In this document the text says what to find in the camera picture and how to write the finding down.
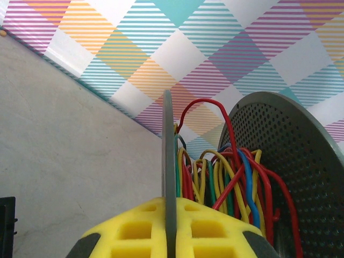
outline yellow foam block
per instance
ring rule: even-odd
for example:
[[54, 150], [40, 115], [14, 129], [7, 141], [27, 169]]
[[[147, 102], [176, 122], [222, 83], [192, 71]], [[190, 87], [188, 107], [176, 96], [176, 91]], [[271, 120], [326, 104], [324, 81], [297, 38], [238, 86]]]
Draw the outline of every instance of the yellow foam block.
[[[100, 234], [89, 258], [166, 258], [164, 213], [164, 199], [156, 198], [88, 230], [83, 238]], [[250, 224], [177, 199], [177, 258], [256, 258], [244, 231], [261, 235]]]

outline plaid wallpaper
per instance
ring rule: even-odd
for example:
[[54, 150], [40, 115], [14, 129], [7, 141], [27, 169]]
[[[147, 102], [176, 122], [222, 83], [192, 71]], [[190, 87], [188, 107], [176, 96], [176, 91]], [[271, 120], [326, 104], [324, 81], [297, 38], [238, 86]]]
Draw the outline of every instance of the plaid wallpaper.
[[[344, 0], [0, 0], [0, 25], [157, 135], [199, 97], [228, 112], [255, 91], [306, 107], [344, 149]], [[181, 130], [197, 157], [223, 119], [198, 104]]]

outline square hole in sponge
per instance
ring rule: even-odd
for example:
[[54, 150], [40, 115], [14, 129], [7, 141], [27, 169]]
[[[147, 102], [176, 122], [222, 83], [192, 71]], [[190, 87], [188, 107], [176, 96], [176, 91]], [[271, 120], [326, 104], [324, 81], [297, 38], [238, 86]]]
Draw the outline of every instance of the square hole in sponge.
[[147, 248], [116, 248], [112, 250], [111, 258], [151, 258], [151, 249]]
[[132, 221], [123, 224], [119, 230], [119, 239], [150, 239], [152, 223], [149, 221]]
[[193, 254], [195, 258], [239, 258], [233, 249], [229, 247], [194, 246]]
[[193, 238], [225, 238], [221, 223], [214, 220], [196, 220], [191, 223]]

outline wire bundle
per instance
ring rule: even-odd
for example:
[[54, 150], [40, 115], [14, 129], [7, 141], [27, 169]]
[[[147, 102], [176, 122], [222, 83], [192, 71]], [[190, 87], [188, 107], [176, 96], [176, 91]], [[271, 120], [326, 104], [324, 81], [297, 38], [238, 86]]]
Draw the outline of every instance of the wire bundle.
[[[199, 102], [212, 103], [220, 108], [230, 143], [218, 151], [207, 149], [198, 160], [191, 162], [179, 131], [187, 111]], [[253, 224], [260, 228], [271, 245], [274, 244], [274, 223], [280, 218], [280, 209], [274, 210], [273, 207], [270, 184], [270, 178], [273, 178], [281, 188], [290, 211], [296, 257], [303, 257], [297, 212], [286, 184], [276, 173], [260, 164], [261, 150], [251, 152], [237, 148], [232, 123], [221, 103], [207, 98], [192, 101], [184, 109], [180, 124], [175, 124], [174, 144], [177, 197], [193, 200]], [[205, 159], [206, 154], [213, 154], [213, 158]]]

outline white wall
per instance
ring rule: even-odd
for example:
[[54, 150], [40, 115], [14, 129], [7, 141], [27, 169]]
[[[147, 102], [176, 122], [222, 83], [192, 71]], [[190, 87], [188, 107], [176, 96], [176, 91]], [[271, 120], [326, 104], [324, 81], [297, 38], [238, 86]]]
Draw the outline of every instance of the white wall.
[[161, 140], [10, 37], [0, 38], [0, 196], [14, 257], [64, 257], [80, 235], [160, 195]]

